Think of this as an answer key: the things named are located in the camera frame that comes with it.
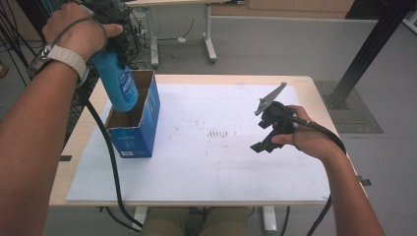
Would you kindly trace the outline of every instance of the white paper sheet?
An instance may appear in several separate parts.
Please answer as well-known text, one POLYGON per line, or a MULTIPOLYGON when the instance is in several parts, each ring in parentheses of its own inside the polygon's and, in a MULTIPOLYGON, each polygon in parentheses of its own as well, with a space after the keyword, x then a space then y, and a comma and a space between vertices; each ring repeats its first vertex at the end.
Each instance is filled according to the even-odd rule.
MULTIPOLYGON (((310 202, 325 201, 328 179, 313 157, 285 146, 256 153, 271 127, 254 111, 273 86, 158 85, 160 112, 153 157, 117 156, 124 201, 310 202)), ((293 87, 276 99, 299 104, 293 87)), ((108 115, 107 102, 102 120, 108 115)), ((68 201, 116 201, 111 164, 97 127, 83 152, 68 201)))

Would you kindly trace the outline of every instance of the wristwatch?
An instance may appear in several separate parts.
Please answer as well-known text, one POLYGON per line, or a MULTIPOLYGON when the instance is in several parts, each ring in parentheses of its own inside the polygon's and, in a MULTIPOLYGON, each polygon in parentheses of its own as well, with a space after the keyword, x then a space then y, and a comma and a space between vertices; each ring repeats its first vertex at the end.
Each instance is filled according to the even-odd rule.
POLYGON ((39 51, 28 67, 28 74, 33 78, 52 60, 65 63, 77 72, 79 75, 77 88, 83 84, 89 74, 86 62, 79 54, 56 44, 47 44, 39 51))

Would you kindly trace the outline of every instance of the hand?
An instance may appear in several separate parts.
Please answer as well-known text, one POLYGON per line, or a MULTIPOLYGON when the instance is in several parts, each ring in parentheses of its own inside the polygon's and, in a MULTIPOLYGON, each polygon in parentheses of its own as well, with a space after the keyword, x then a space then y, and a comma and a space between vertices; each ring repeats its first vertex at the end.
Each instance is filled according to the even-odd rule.
MULTIPOLYGON (((65 27, 88 16, 89 13, 86 9, 76 3, 63 4, 61 9, 55 11, 43 27, 46 41, 52 43, 65 27)), ((112 37, 122 31, 123 28, 120 25, 103 25, 102 28, 94 19, 87 19, 68 28, 56 44, 78 53, 88 61, 95 51, 104 46, 106 35, 112 37)))
MULTIPOLYGON (((289 105, 288 107, 293 109, 299 118, 313 122, 303 107, 294 105, 289 105)), ((294 134, 277 135, 272 137, 271 141, 275 144, 295 146, 297 149, 321 161, 328 156, 333 156, 335 151, 343 152, 326 135, 302 125, 298 126, 294 134)))

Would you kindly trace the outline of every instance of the open box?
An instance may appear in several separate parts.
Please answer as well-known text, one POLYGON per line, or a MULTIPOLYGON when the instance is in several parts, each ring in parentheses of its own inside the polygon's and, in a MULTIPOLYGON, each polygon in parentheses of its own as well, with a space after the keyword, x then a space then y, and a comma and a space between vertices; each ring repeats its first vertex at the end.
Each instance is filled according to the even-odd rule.
POLYGON ((112 108, 106 128, 121 157, 151 157, 160 106, 156 80, 153 71, 132 71, 132 74, 138 101, 128 112, 112 108))

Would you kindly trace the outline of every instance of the metal claw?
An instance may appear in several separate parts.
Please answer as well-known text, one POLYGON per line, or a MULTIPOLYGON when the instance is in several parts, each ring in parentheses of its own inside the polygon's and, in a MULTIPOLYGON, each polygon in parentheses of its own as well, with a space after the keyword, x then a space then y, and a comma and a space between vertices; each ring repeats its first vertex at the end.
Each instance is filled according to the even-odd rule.
POLYGON ((260 98, 260 104, 258 105, 258 109, 255 111, 255 115, 258 116, 263 113, 271 104, 272 102, 279 96, 279 94, 284 90, 287 83, 282 82, 281 86, 273 90, 270 94, 266 95, 264 98, 260 98))

